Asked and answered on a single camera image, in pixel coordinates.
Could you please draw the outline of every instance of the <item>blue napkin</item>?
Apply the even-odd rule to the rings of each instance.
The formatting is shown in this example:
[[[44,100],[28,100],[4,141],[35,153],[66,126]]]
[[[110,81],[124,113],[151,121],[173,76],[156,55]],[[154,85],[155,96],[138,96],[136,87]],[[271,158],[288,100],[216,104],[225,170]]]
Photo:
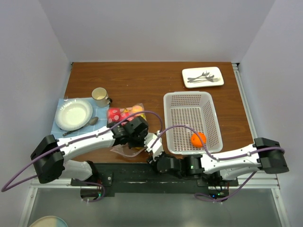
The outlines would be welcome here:
[[[67,136],[65,136],[64,138],[68,138],[68,137],[73,137],[73,136],[78,136],[78,135],[83,135],[85,133],[100,129],[104,126],[106,126],[107,124],[107,111],[109,106],[106,107],[98,107],[95,103],[95,101],[93,100],[93,98],[84,98],[85,100],[87,100],[91,106],[93,107],[93,114],[91,117],[98,117],[99,120],[97,122],[97,124],[95,125],[89,125],[89,126],[85,126],[84,128],[77,130]],[[57,106],[57,110],[62,106],[63,104],[63,99],[59,99],[58,102],[58,106]],[[66,133],[67,131],[65,130],[61,130],[58,125],[56,124],[55,121],[53,121],[53,127],[52,127],[52,131],[51,134],[53,134],[55,136],[56,139],[62,138],[62,134]]]

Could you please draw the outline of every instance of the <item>rectangular white plate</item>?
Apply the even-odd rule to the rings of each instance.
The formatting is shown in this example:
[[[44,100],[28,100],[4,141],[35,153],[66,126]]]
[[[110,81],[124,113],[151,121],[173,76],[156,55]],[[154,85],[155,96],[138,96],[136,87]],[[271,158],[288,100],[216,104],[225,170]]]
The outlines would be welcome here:
[[[218,67],[192,68],[182,70],[184,84],[187,88],[212,87],[224,84]]]

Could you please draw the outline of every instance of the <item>cup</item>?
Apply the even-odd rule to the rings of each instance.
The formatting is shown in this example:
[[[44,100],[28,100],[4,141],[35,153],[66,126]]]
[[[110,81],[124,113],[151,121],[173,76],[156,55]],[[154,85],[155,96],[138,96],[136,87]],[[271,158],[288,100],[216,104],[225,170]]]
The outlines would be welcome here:
[[[95,88],[91,93],[91,96],[99,107],[105,107],[113,102],[113,100],[108,97],[108,93],[103,87]]]

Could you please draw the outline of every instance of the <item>basket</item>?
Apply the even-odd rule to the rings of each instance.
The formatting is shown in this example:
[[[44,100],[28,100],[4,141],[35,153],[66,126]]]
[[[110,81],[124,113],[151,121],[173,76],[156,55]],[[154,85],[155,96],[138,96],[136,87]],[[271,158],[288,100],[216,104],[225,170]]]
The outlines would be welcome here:
[[[164,96],[165,126],[186,125],[206,136],[206,147],[212,152],[223,148],[219,123],[212,96],[207,92],[185,91],[167,93]],[[196,148],[190,138],[193,132],[186,128],[173,128],[166,132],[167,146],[176,155],[202,154],[204,148]]]

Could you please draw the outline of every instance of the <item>silver spoon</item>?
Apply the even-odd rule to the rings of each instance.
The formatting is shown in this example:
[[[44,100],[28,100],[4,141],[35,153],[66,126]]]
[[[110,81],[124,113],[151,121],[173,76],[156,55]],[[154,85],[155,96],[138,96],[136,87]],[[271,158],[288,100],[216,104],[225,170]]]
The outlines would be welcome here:
[[[80,129],[84,128],[85,126],[95,125],[95,124],[97,123],[98,120],[99,120],[98,117],[92,117],[92,118],[89,120],[89,122],[86,123],[86,125],[82,126],[82,127],[79,128],[79,129],[76,129],[76,130],[73,130],[73,131],[68,131],[68,132],[64,133],[62,136],[67,136],[67,135],[71,134],[71,133],[74,132],[74,131],[77,131],[77,130],[80,130]]]

